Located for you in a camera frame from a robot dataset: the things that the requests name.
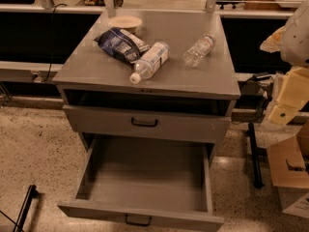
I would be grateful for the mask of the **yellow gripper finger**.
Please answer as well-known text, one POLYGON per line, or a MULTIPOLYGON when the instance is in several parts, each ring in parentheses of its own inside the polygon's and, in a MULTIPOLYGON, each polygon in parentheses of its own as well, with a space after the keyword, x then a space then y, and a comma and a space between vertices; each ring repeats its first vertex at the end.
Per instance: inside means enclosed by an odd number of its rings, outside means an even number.
POLYGON ((282 26, 273 32, 266 40, 260 45, 262 51, 273 53, 281 49, 281 39, 286 31, 286 27, 282 26))
POLYGON ((292 67, 284 76, 283 83, 268 120, 284 126, 309 102, 309 69, 292 67))

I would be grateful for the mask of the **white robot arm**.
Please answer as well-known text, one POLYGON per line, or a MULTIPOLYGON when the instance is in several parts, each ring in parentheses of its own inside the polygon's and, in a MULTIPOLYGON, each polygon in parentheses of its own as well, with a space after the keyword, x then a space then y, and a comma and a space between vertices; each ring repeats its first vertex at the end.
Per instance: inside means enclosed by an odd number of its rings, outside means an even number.
POLYGON ((281 59, 292 65, 271 109, 271 123, 287 125, 309 101, 309 0, 305 0, 287 20, 260 45, 265 52, 280 52, 281 59))

